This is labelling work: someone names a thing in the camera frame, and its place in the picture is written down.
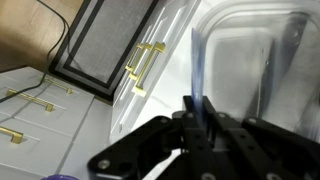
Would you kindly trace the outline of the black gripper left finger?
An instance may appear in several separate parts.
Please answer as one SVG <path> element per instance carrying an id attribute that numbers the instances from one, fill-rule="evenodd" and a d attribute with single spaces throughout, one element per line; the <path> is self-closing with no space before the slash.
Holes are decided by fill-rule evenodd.
<path id="1" fill-rule="evenodd" d="M 158 115 L 93 156 L 87 164 L 89 180 L 142 180 L 174 150 L 181 154 L 157 180 L 199 180 L 186 127 L 185 114 L 194 111 L 190 96 L 183 97 L 183 106 L 171 118 Z"/>

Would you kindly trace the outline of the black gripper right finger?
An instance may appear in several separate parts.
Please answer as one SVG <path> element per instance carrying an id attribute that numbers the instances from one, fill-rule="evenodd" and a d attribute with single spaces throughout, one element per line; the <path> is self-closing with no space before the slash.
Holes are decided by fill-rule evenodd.
<path id="1" fill-rule="evenodd" d="M 240 180 L 320 180 L 320 145 L 257 117 L 237 121 L 202 102 L 211 147 Z"/>

